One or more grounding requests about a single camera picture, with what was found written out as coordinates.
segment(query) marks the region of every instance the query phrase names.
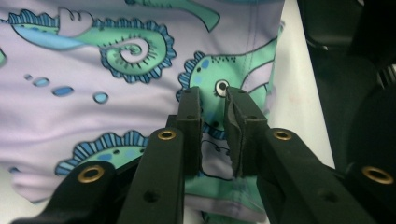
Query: patterned cloth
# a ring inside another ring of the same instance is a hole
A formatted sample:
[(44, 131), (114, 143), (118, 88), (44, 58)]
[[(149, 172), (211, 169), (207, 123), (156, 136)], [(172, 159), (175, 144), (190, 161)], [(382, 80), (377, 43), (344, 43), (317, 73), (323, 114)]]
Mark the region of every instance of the patterned cloth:
[(0, 165), (15, 190), (38, 202), (83, 162), (120, 167), (140, 157), (176, 114), (180, 92), (199, 86), (203, 162), (186, 179), (185, 204), (213, 223), (264, 221), (255, 177), (233, 177), (224, 96), (241, 88), (268, 112), (282, 8), (283, 0), (0, 0)]

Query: black surface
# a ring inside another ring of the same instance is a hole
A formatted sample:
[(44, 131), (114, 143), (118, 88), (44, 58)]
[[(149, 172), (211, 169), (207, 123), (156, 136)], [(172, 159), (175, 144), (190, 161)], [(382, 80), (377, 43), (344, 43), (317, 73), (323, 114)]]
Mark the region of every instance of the black surface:
[[(102, 169), (103, 175), (95, 171)], [(84, 176), (99, 176), (97, 180), (83, 183)], [(75, 168), (55, 190), (49, 204), (37, 217), (21, 218), (13, 224), (76, 224), (106, 223), (116, 191), (116, 170), (106, 161), (88, 161)]]
[(269, 128), (267, 118), (247, 92), (228, 87), (224, 120), (234, 176), (256, 175), (256, 155), (261, 148), (256, 136), (260, 139)]
[[(369, 174), (370, 177), (375, 179), (367, 177), (362, 171), (365, 168), (372, 170)], [(394, 178), (393, 183), (390, 183), (388, 176), (373, 173), (373, 168), (380, 169), (387, 175), (396, 176), (396, 169), (392, 164), (389, 167), (389, 164), (370, 160), (368, 163), (352, 163), (346, 172), (343, 183), (378, 223), (393, 223), (396, 219), (396, 184)]]
[(270, 129), (262, 139), (257, 184), (271, 223), (375, 223), (297, 134)]
[(396, 60), (396, 1), (365, 0), (349, 55), (369, 59), (377, 69)]
[(357, 0), (300, 0), (306, 39), (323, 49), (347, 49), (358, 26), (362, 6)]
[(192, 87), (181, 93), (175, 128), (184, 134), (184, 175), (197, 175), (201, 168), (201, 119), (199, 88)]
[(396, 84), (376, 92), (360, 106), (348, 146), (349, 162), (396, 170)]
[(352, 121), (363, 101), (379, 89), (375, 67), (357, 57), (317, 58), (318, 94), (337, 170), (347, 168)]
[(118, 224), (183, 222), (183, 139), (175, 128), (151, 134)]

